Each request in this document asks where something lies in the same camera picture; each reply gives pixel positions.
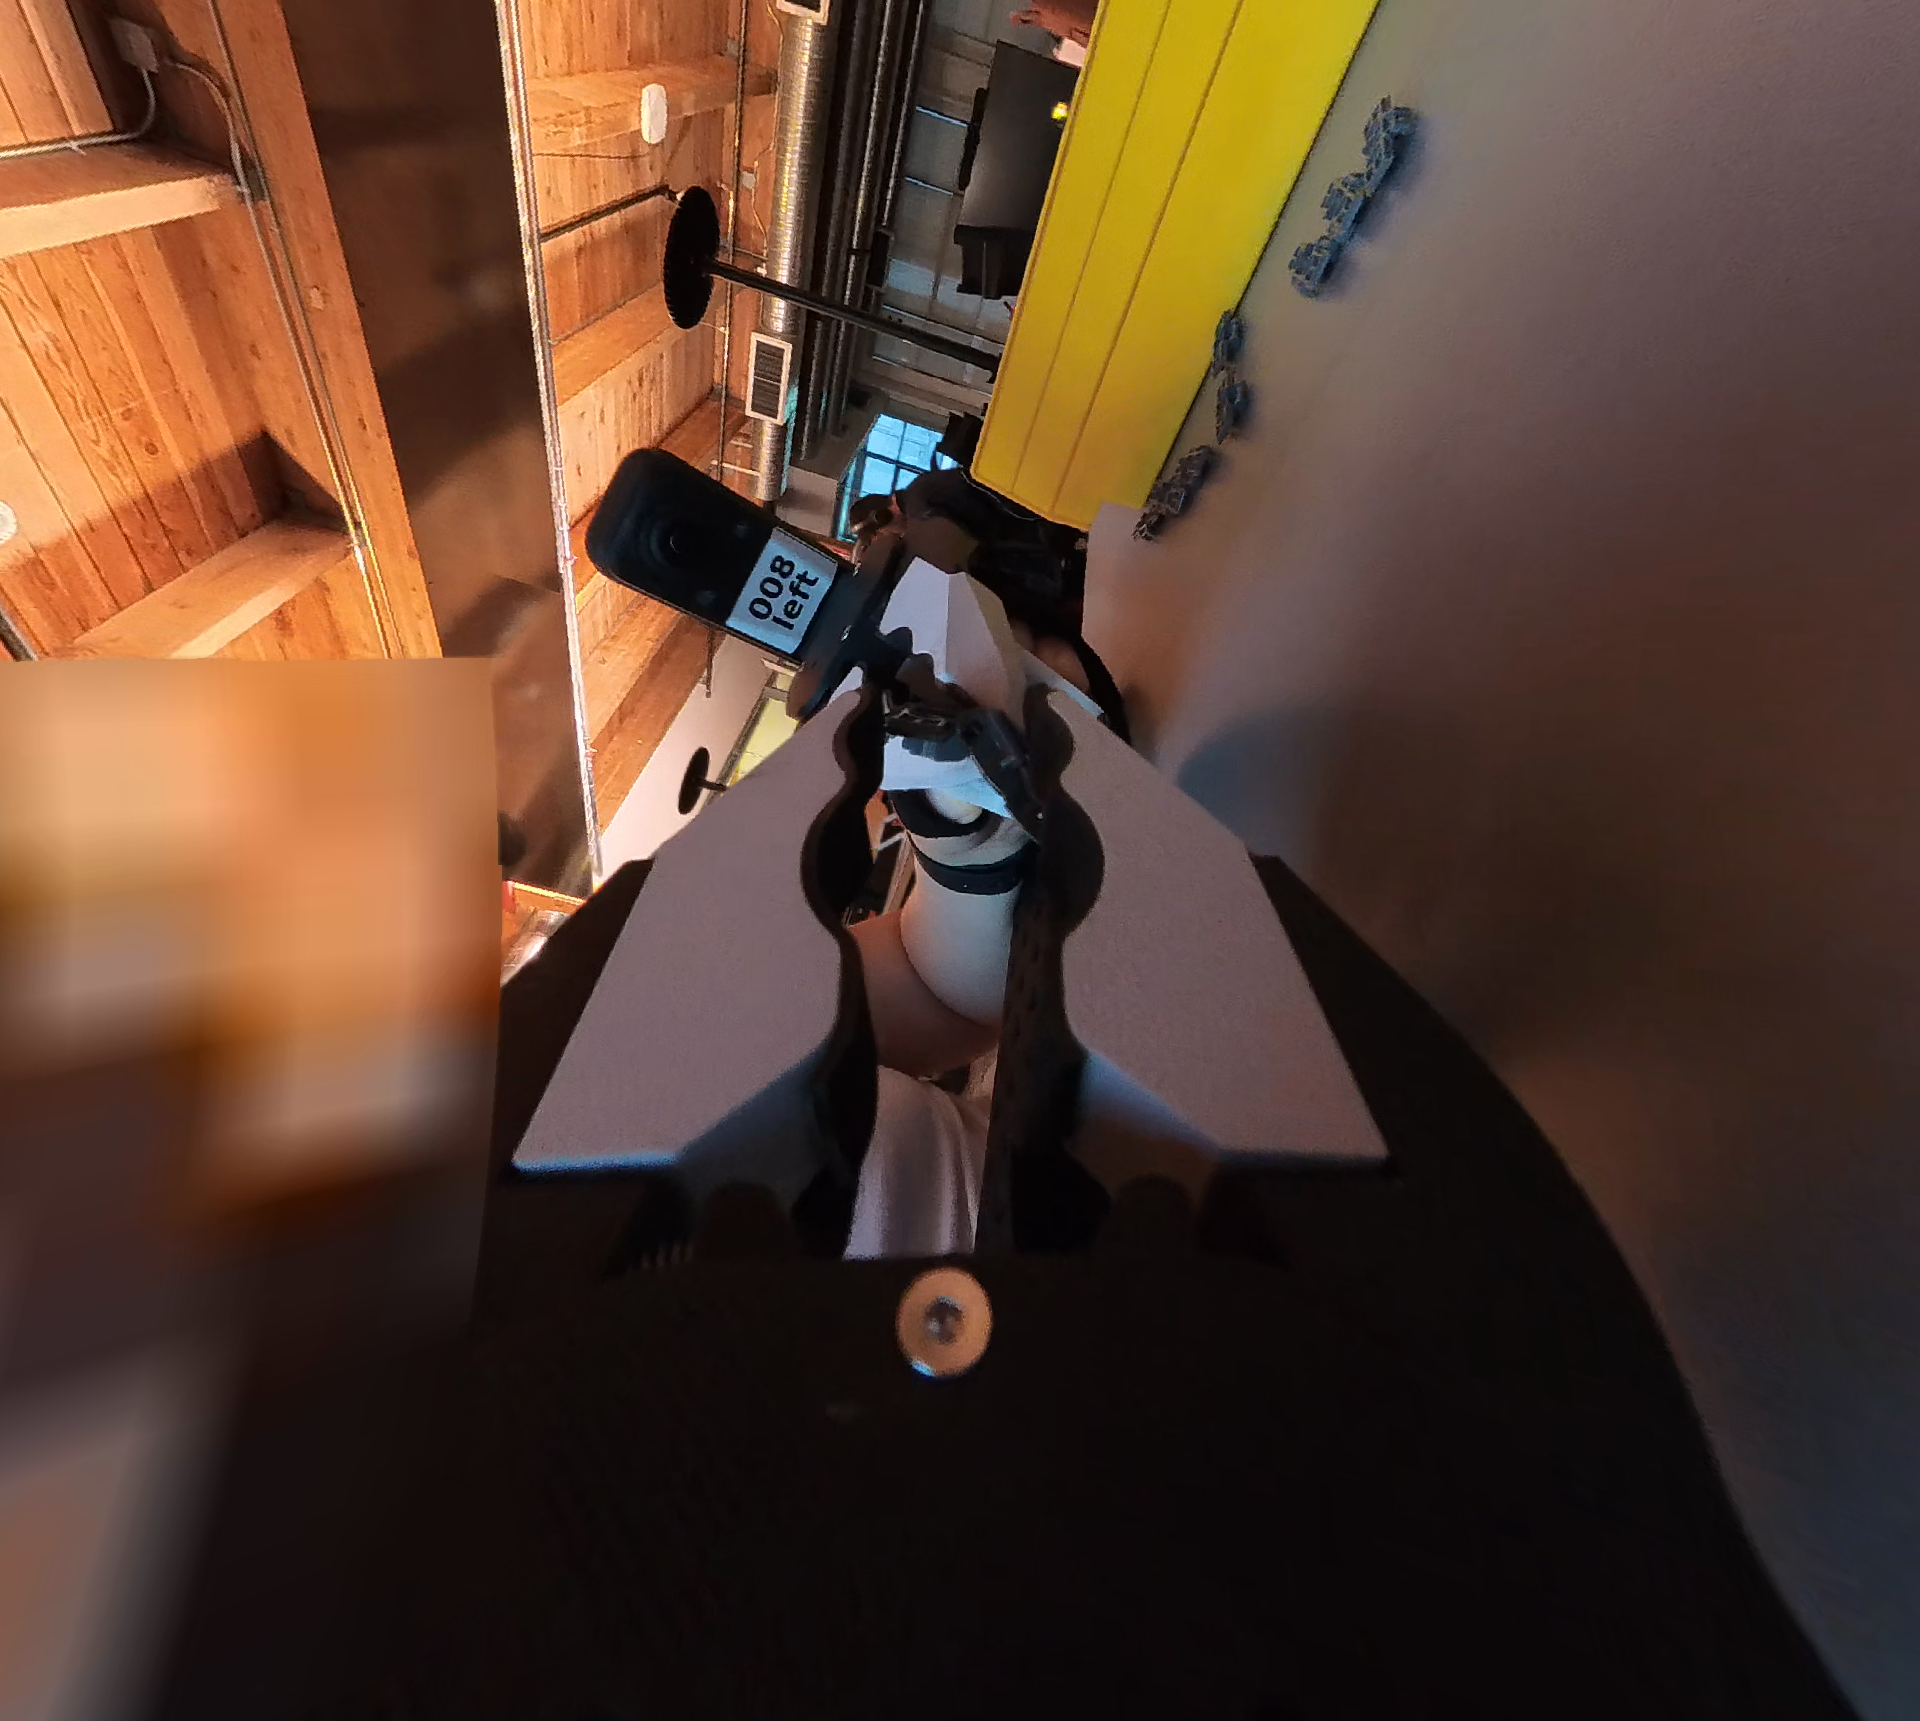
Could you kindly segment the person's left forearm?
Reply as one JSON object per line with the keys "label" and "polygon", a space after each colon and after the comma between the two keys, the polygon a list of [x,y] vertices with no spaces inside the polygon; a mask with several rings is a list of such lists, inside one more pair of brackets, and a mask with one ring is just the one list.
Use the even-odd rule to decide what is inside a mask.
{"label": "person's left forearm", "polygon": [[916,1080],[950,1077],[995,1049],[1000,991],[986,966],[950,957],[911,913],[881,913],[853,926],[868,987],[877,1059]]}

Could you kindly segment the scattered loose track links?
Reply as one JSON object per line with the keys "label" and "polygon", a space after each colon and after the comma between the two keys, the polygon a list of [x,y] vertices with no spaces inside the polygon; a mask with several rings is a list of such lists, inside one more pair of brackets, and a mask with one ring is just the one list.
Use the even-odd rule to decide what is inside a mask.
{"label": "scattered loose track links", "polygon": [[[1353,172],[1329,181],[1321,202],[1321,233],[1292,248],[1285,272],[1299,298],[1317,302],[1325,294],[1348,248],[1357,242],[1361,219],[1390,184],[1396,168],[1406,160],[1412,142],[1419,135],[1419,113],[1391,97],[1376,99],[1361,125],[1361,163]],[[1203,385],[1214,391],[1214,440],[1178,449],[1160,479],[1152,483],[1135,537],[1149,543],[1163,537],[1164,525],[1193,511],[1199,491],[1214,479],[1226,460],[1226,444],[1248,423],[1253,408],[1253,389],[1240,374],[1240,352],[1248,342],[1248,317],[1226,310],[1214,332],[1214,355],[1203,374]]]}

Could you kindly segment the silver ventilation duct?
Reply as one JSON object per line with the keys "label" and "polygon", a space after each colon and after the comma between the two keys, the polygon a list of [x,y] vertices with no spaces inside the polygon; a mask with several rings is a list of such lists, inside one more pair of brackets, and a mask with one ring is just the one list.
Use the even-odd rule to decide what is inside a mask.
{"label": "silver ventilation duct", "polygon": [[768,277],[861,305],[877,168],[893,125],[902,24],[912,0],[827,0],[827,19],[780,13],[775,158],[755,212]]}

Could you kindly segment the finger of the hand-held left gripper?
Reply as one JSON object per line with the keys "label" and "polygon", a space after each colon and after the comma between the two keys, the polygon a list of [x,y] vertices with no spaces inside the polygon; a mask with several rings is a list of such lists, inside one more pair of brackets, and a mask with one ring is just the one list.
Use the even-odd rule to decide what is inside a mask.
{"label": "finger of the hand-held left gripper", "polygon": [[906,633],[906,648],[931,663],[941,682],[984,712],[1019,712],[1029,696],[1026,650],[1003,605],[967,573],[924,559],[906,561],[881,612],[881,634]]}
{"label": "finger of the hand-held left gripper", "polygon": [[927,747],[890,739],[881,784],[890,795],[938,795],[992,818],[1036,818],[1040,811],[1040,790],[1019,742]]}

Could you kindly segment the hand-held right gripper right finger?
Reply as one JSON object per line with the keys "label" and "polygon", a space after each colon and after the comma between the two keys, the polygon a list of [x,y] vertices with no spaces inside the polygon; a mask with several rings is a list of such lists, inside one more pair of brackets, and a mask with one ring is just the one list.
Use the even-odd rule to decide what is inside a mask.
{"label": "hand-held right gripper right finger", "polygon": [[1248,846],[1068,696],[1029,699],[1019,1252],[1137,1181],[1382,1169],[1385,1138]]}

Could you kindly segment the grey desk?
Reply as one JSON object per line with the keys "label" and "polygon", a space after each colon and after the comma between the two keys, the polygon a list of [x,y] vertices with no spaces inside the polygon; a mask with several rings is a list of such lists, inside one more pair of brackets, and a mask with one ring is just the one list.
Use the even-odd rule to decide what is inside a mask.
{"label": "grey desk", "polygon": [[1918,0],[1381,0],[1094,643],[1550,1131],[1918,1715]]}

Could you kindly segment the small bright window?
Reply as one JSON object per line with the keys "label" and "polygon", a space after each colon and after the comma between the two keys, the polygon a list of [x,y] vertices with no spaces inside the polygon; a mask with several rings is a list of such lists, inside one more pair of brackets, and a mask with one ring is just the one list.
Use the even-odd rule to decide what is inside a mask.
{"label": "small bright window", "polygon": [[924,424],[902,413],[881,413],[840,478],[833,532],[853,535],[853,505],[870,494],[898,494],[902,487],[922,473],[960,464],[946,449],[944,423]]}

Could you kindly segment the yellow plastic bin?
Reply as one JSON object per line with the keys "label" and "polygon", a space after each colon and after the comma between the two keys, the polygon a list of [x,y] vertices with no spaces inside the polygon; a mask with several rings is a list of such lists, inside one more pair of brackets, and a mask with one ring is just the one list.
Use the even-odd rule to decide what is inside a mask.
{"label": "yellow plastic bin", "polygon": [[1381,0],[1102,0],[975,473],[1141,506]]}

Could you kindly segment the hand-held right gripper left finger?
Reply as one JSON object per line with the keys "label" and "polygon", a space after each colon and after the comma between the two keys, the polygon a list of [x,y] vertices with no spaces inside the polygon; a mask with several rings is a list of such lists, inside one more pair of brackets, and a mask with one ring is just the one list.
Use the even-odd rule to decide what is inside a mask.
{"label": "hand-held right gripper left finger", "polygon": [[519,1135],[529,1178],[662,1169],[694,1203],[771,1191],[840,1257],[877,1119],[877,1046],[848,907],[874,849],[882,693],[827,702],[645,866]]}

